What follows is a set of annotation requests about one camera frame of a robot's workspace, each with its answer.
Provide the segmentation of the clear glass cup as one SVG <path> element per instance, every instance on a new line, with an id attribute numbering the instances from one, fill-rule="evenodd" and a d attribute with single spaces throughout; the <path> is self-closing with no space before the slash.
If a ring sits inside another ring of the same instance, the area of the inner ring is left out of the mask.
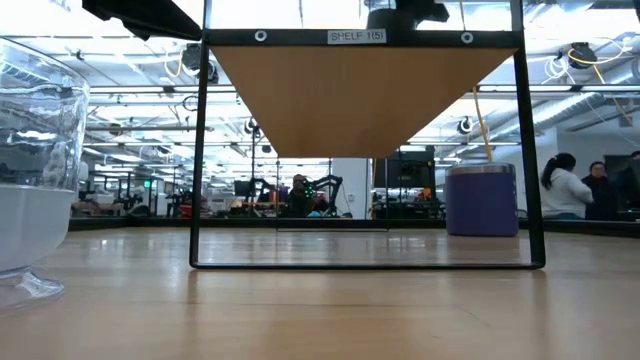
<path id="1" fill-rule="evenodd" d="M 0 37 L 0 313 L 64 290 L 32 266 L 67 235 L 88 103 L 78 72 Z"/>

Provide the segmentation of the purple mug with clear lid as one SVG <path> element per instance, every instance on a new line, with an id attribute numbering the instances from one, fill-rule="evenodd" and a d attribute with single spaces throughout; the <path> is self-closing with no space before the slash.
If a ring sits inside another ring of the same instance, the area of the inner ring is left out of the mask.
<path id="1" fill-rule="evenodd" d="M 456 165 L 445 174 L 449 235 L 515 237 L 519 232 L 515 166 L 508 163 Z"/>

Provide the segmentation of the white shelf label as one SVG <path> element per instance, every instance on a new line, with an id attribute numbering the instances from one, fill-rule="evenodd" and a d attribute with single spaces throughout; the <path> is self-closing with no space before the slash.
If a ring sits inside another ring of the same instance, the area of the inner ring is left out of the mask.
<path id="1" fill-rule="evenodd" d="M 328 45 L 386 44 L 385 29 L 328 30 Z"/>

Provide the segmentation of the person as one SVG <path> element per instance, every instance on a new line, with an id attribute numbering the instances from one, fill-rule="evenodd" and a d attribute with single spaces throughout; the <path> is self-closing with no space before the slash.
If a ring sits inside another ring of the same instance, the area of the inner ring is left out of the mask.
<path id="1" fill-rule="evenodd" d="M 313 210 L 312 192 L 305 176 L 296 174 L 287 197 L 288 216 L 307 217 Z"/>
<path id="2" fill-rule="evenodd" d="M 551 157 L 540 175 L 540 199 L 545 219 L 584 220 L 592 204 L 592 190 L 574 173 L 576 159 L 570 153 Z"/>
<path id="3" fill-rule="evenodd" d="M 601 161 L 593 162 L 589 174 L 582 182 L 590 188 L 593 202 L 586 207 L 586 219 L 592 221 L 616 221 L 618 197 L 614 183 L 609 180 L 607 168 Z"/>

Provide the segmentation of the wooden shelf with black frame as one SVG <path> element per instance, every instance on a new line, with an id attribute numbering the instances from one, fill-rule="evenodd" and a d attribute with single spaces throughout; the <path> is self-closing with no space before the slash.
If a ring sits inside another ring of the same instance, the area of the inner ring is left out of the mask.
<path id="1" fill-rule="evenodd" d="M 231 29 L 203 22 L 217 60 L 275 151 L 287 158 L 385 159 L 507 59 L 514 62 L 529 270 L 546 263 L 524 1 L 507 31 L 390 30 L 386 44 L 328 45 L 328 30 Z"/>

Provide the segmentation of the black table frame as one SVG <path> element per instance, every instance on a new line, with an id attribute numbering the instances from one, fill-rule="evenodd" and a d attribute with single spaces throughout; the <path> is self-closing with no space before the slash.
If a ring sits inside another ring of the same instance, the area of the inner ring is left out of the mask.
<path id="1" fill-rule="evenodd" d="M 586 234 L 640 239 L 640 223 L 549 220 L 542 222 L 546 232 Z M 93 217 L 72 218 L 70 231 L 105 230 L 126 227 L 178 227 L 189 228 L 190 219 L 165 217 Z M 204 218 L 202 228 L 292 228 L 292 229 L 445 229 L 443 219 L 374 219 L 354 220 L 345 218 Z"/>

